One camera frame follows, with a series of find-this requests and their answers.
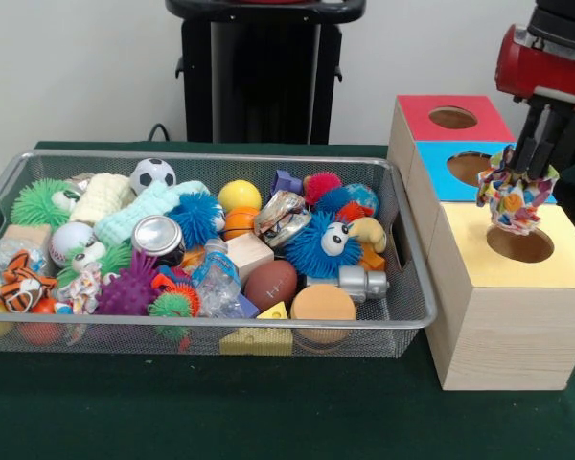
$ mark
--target white wall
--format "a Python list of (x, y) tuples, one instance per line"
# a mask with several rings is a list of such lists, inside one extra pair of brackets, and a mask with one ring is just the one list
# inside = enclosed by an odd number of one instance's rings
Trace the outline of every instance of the white wall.
[[(495, 92), (500, 40), (534, 0), (369, 0), (343, 26), (333, 143), (385, 144), (398, 93)], [(185, 139), (180, 20), (162, 0), (0, 0), (0, 169), (38, 140)]]

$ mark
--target baseball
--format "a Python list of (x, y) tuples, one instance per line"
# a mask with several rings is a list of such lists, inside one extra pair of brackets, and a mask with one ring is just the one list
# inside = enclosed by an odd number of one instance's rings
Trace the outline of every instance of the baseball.
[(95, 239), (94, 230), (89, 225), (68, 222), (59, 227), (51, 237), (49, 254), (57, 266), (64, 268), (68, 265), (67, 256), (70, 251)]

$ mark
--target circular hole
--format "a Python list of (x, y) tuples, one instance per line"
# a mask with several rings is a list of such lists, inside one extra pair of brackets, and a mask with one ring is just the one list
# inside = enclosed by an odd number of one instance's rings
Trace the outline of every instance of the circular hole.
[(488, 245), (501, 256), (527, 264), (543, 262), (554, 252), (554, 243), (541, 230), (522, 236), (494, 226), (488, 230)]
[(466, 129), (477, 124), (477, 117), (465, 108), (437, 107), (428, 113), (432, 123), (447, 129)]
[(473, 187), (479, 187), (477, 175), (490, 168), (490, 155), (466, 151), (452, 156), (448, 160), (448, 168), (456, 179)]

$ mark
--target metal basket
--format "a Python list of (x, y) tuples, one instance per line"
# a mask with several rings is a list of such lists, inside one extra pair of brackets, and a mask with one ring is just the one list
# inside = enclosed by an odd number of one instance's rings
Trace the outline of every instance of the metal basket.
[[(332, 171), (345, 183), (370, 185), (379, 195), (379, 221), (390, 241), (383, 254), (391, 283), (386, 298), (360, 305), (356, 321), (0, 313), (0, 322), (11, 325), (11, 331), (0, 338), (0, 351), (399, 357), (417, 331), (434, 320), (436, 304), (403, 182), (398, 170), (378, 159), (35, 150), (13, 159), (0, 176), (0, 236), (19, 191), (35, 180), (64, 179), (82, 172), (128, 175), (137, 162), (150, 156), (169, 161), (179, 181), (202, 180), (212, 193), (240, 178), (268, 196), (277, 169), (296, 177)], [(186, 340), (175, 342), (158, 333), (158, 326), (187, 328), (189, 333)], [(230, 335), (234, 332), (238, 339)], [(305, 338), (311, 334), (344, 338), (320, 349)], [(48, 336), (59, 339), (45, 345)], [(231, 345), (224, 347), (226, 340)]]

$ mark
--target green spiky toy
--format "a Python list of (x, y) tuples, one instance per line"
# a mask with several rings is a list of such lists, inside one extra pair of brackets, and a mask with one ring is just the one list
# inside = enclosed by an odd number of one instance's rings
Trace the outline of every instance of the green spiky toy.
[(11, 222), (17, 225), (48, 223), (56, 231), (68, 221), (70, 212), (57, 206), (53, 196), (66, 192), (70, 186), (63, 180), (40, 179), (20, 193), (12, 206)]
[[(106, 251), (100, 258), (97, 257), (98, 245), (101, 245), (103, 250)], [(60, 288), (65, 288), (79, 277), (80, 271), (76, 270), (77, 266), (74, 264), (74, 260), (78, 256), (78, 266), (85, 266), (91, 262), (99, 262), (102, 265), (100, 269), (101, 275), (105, 276), (108, 273), (119, 273), (121, 268), (130, 267), (132, 246), (124, 242), (122, 244), (104, 247), (101, 242), (95, 241), (87, 247), (82, 245), (74, 248), (68, 253), (69, 265), (57, 274)]]
[[(192, 316), (192, 306), (182, 294), (165, 292), (149, 305), (149, 315), (189, 318)], [(179, 341), (189, 333), (188, 328), (181, 326), (155, 326), (155, 330), (173, 341)]]

